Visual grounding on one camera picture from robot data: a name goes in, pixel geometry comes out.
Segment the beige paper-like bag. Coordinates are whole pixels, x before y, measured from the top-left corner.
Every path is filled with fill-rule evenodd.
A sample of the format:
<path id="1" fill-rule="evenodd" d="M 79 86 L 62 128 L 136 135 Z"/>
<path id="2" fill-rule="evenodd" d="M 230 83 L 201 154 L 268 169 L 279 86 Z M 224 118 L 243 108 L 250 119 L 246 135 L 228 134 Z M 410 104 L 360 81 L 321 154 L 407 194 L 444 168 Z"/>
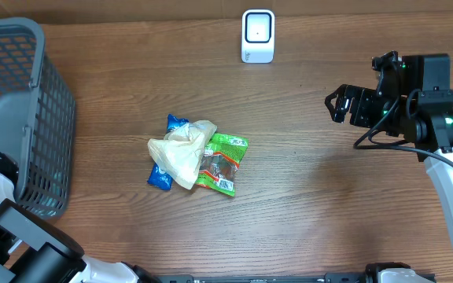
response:
<path id="1" fill-rule="evenodd" d="M 198 178 L 205 146 L 216 130 L 217 126 L 209 120 L 186 123 L 167 133 L 163 139 L 149 139 L 149 154 L 181 187 L 192 189 Z"/>

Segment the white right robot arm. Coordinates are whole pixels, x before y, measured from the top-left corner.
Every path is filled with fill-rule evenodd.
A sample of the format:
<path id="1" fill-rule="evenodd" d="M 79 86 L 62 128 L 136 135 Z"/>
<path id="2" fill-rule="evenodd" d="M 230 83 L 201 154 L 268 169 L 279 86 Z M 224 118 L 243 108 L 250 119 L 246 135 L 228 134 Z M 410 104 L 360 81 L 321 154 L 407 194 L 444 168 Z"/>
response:
<path id="1" fill-rule="evenodd" d="M 343 84 L 325 98 L 332 121 L 366 128 L 356 150 L 416 153 L 440 199 L 453 249 L 453 89 L 446 53 L 372 60 L 377 87 Z"/>

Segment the blue Oreo cookie pack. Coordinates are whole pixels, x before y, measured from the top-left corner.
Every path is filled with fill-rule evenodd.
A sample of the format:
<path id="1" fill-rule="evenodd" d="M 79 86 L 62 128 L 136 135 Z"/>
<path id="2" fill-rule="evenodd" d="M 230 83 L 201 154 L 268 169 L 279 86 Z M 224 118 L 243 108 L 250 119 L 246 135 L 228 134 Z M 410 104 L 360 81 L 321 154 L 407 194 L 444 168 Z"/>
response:
<path id="1" fill-rule="evenodd" d="M 176 116 L 173 116 L 172 114 L 169 114 L 166 133 L 168 134 L 188 122 L 188 119 L 178 118 Z M 161 169 L 157 163 L 153 165 L 153 169 L 151 171 L 149 179 L 147 180 L 150 185 L 153 185 L 164 191 L 169 191 L 171 189 L 172 181 L 172 177 L 166 171 Z"/>

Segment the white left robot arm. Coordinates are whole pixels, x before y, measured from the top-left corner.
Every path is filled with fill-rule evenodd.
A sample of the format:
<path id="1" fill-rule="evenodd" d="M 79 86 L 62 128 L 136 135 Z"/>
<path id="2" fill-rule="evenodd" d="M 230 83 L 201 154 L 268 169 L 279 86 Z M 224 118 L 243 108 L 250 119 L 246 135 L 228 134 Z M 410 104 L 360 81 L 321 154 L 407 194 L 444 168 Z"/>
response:
<path id="1" fill-rule="evenodd" d="M 0 282 L 156 282 L 137 265 L 85 255 L 70 236 L 16 204 L 18 166 L 0 152 Z"/>

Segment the green snack packet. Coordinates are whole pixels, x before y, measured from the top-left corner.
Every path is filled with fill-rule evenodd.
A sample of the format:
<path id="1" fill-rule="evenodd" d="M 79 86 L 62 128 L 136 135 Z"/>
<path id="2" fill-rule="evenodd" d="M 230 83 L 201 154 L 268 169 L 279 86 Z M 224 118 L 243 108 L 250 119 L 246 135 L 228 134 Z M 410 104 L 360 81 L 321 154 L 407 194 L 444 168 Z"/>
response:
<path id="1" fill-rule="evenodd" d="M 213 134 L 205 146 L 195 184 L 233 197 L 235 175 L 248 147 L 247 138 Z"/>

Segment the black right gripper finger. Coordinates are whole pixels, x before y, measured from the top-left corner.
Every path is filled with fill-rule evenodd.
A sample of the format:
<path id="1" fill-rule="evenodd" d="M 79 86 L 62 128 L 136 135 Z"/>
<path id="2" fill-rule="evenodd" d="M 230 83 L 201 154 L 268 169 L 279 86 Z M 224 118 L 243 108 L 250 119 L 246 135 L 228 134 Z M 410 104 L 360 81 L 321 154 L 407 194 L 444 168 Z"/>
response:
<path id="1" fill-rule="evenodd" d="M 326 101 L 325 106 L 327 107 L 332 121 L 336 123 L 343 123 L 346 115 L 349 112 L 351 102 L 350 101 Z"/>
<path id="2" fill-rule="evenodd" d="M 334 92 L 325 97 L 325 105 L 341 105 L 346 98 L 353 95 L 353 85 L 342 84 Z"/>

